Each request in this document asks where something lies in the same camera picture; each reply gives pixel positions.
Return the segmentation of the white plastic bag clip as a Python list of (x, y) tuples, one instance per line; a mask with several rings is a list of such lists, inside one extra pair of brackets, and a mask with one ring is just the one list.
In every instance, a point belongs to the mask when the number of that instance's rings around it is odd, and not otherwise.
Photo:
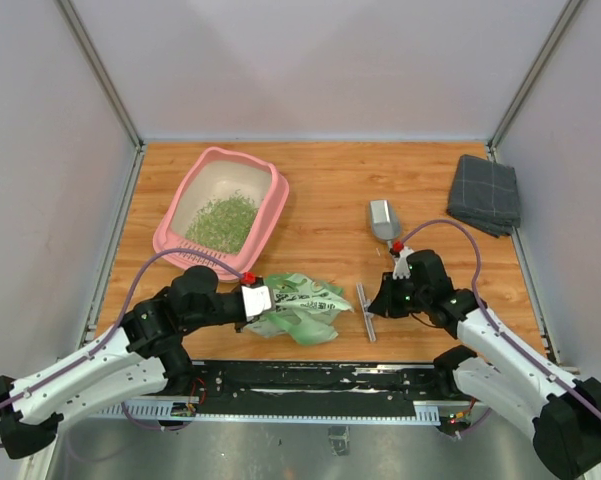
[(367, 332), (368, 339), (371, 343), (377, 342), (376, 331), (373, 323), (374, 314), (369, 311), (371, 301), (367, 298), (364, 290), (364, 285), (361, 282), (356, 283), (356, 292), (360, 303), (365, 329)]

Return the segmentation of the green cat litter bag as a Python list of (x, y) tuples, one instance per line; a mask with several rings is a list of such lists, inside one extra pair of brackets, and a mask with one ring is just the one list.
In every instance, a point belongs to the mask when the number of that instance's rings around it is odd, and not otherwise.
[(288, 335), (303, 346), (328, 343), (338, 337), (336, 317), (354, 311), (341, 287), (304, 274), (273, 274), (264, 284), (273, 293), (275, 309), (246, 326), (263, 338)]

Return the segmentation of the grey metal scoop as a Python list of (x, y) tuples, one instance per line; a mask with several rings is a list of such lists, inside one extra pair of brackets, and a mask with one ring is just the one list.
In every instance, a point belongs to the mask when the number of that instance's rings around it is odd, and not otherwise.
[(376, 239), (391, 249), (400, 239), (402, 224), (388, 200), (372, 200), (369, 202), (369, 220), (371, 232)]

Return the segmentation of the pink litter box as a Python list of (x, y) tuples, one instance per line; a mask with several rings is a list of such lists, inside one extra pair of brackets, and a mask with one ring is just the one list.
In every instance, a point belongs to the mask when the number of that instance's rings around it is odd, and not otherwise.
[(249, 271), (283, 212), (289, 183), (274, 164), (219, 147), (203, 151), (157, 227), (155, 252), (183, 270), (207, 266), (224, 283)]

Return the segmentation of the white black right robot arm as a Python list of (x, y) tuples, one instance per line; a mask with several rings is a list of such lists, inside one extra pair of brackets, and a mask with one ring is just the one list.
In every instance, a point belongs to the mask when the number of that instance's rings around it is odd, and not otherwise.
[(581, 380), (543, 357), (469, 289), (457, 289), (432, 250), (391, 248), (368, 310), (384, 318), (425, 315), (459, 341), (434, 361), (435, 392), (465, 395), (506, 419), (530, 441), (543, 465), (575, 479), (601, 463), (601, 382)]

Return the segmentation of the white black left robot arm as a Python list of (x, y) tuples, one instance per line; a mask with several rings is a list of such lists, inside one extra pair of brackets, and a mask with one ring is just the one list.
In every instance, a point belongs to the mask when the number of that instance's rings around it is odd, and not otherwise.
[(187, 393), (194, 371), (184, 337), (247, 319), (242, 289), (220, 292), (218, 284), (213, 270), (192, 267), (73, 354), (23, 378), (0, 376), (1, 449), (21, 459), (112, 404)]

